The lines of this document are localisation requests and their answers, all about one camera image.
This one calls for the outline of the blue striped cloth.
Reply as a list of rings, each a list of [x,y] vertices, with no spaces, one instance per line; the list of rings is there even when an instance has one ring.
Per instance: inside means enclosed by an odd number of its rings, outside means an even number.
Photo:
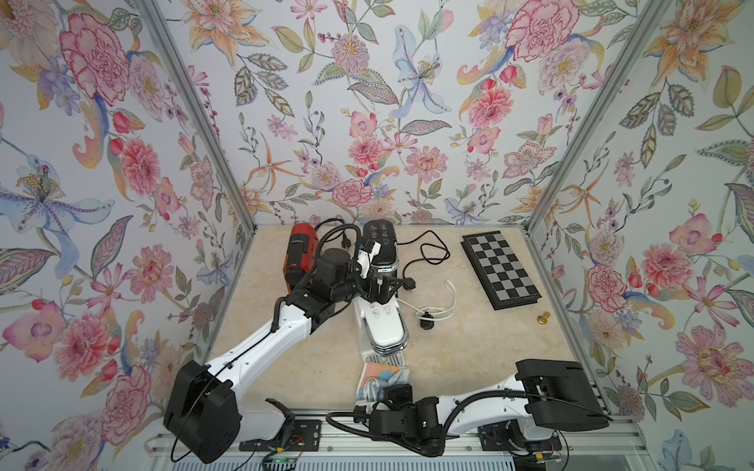
[[[379,402],[388,388],[410,384],[410,369],[381,363],[367,362],[355,392],[355,401]]]

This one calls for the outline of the white coffee machine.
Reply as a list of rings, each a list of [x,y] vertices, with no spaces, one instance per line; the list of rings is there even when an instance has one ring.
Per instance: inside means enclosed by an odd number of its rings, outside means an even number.
[[[403,351],[408,346],[410,335],[398,298],[393,296],[385,304],[356,298],[353,308],[362,361],[404,367]]]

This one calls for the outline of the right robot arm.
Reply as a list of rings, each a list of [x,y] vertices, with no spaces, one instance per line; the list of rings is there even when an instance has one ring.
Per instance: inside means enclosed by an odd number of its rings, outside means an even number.
[[[575,361],[526,359],[516,374],[487,389],[418,402],[386,398],[368,408],[375,441],[392,442],[418,455],[443,455],[446,442],[480,427],[514,423],[522,441],[544,442],[558,432],[589,432],[609,426],[583,366]]]

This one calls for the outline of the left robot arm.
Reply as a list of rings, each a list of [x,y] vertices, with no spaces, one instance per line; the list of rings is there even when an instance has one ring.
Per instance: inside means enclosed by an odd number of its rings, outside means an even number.
[[[353,308],[366,362],[401,363],[408,328],[397,293],[414,283],[398,275],[398,238],[388,220],[342,224],[325,235],[302,223],[292,228],[283,274],[288,294],[272,318],[239,345],[201,365],[179,371],[168,401],[165,428],[188,453],[209,464],[236,441],[282,444],[295,416],[277,400],[242,410],[239,400],[283,353]]]

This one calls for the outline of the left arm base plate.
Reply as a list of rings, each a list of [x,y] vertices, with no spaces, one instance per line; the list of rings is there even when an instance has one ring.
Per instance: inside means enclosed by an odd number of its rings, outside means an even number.
[[[253,440],[240,443],[240,451],[296,451],[308,453],[319,451],[322,438],[322,423],[319,420],[298,420],[286,425],[282,431],[270,440]]]

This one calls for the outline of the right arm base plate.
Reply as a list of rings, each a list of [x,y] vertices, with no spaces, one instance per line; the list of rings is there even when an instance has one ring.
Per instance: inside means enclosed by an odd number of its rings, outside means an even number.
[[[481,426],[477,432],[483,451],[508,451],[514,455],[528,456],[537,453],[551,455],[563,449],[560,439],[549,430],[542,440],[526,439],[516,421]]]

